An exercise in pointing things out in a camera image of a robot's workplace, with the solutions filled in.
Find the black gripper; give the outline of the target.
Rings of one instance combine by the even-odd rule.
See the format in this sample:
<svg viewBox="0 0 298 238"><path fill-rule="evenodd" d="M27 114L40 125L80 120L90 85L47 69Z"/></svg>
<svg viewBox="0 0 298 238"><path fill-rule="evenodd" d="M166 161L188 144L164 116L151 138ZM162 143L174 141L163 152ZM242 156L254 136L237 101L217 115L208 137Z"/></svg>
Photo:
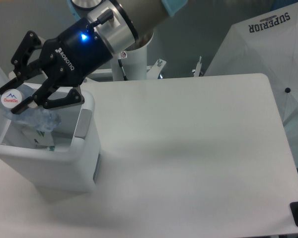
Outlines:
<svg viewBox="0 0 298 238"><path fill-rule="evenodd" d="M31 96L24 99L10 111L19 115L27 110L31 103L44 109L62 109L82 105L85 98L80 86L86 76L112 59L112 54L101 36L88 28L90 22L82 18L58 37L42 40L34 31L28 31L11 63L15 77L0 88L0 95L9 89L16 89L24 81L45 72L48 76ZM35 50L41 50L38 59L29 63ZM73 87L63 98L49 99L60 87Z"/></svg>

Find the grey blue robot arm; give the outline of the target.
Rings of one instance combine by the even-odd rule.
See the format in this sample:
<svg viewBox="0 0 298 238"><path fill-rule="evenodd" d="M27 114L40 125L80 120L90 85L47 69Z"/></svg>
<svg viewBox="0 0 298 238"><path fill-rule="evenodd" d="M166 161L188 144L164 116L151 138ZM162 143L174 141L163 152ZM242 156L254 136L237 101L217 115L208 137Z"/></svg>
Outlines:
<svg viewBox="0 0 298 238"><path fill-rule="evenodd" d="M184 0L100 0L53 39L41 41L28 31L11 59L15 77L0 88L0 95L43 73L47 79L11 109L13 114L31 103L45 109L81 105L80 85L89 74L185 5Z"/></svg>

